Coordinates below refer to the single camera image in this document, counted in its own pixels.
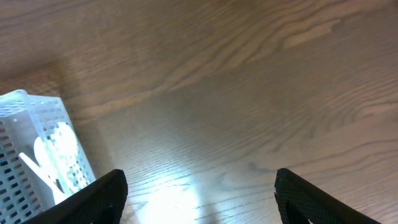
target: translucent plastic container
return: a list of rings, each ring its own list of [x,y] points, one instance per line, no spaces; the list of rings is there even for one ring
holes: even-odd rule
[[[18,157],[20,152],[47,170],[67,197],[95,181],[59,97],[24,90],[0,96],[0,224],[23,222],[56,204],[51,188]]]

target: perforated basket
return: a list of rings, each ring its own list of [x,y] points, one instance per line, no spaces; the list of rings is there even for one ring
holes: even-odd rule
[[[18,158],[24,152],[39,165],[34,154],[37,137],[45,146],[57,184],[66,196],[95,180],[78,140],[76,154],[66,158],[58,153],[57,141],[63,138],[59,124],[73,130],[58,97],[28,95],[24,90],[0,96],[0,224],[23,222],[55,205],[50,187]]]

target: wooden table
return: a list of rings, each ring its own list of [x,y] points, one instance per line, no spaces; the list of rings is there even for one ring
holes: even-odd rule
[[[0,90],[61,96],[123,223],[279,223],[287,167],[398,222],[392,1],[2,1]]]

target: black object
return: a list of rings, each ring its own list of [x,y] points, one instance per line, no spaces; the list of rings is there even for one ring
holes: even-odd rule
[[[379,223],[286,168],[278,170],[275,189],[283,224]]]
[[[127,198],[122,170],[113,170],[25,224],[119,224]]]

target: brown wood tabletop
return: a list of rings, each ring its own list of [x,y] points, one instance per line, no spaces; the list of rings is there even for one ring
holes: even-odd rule
[[[0,1],[0,94],[61,96],[122,223],[280,223],[287,167],[398,222],[389,0]]]

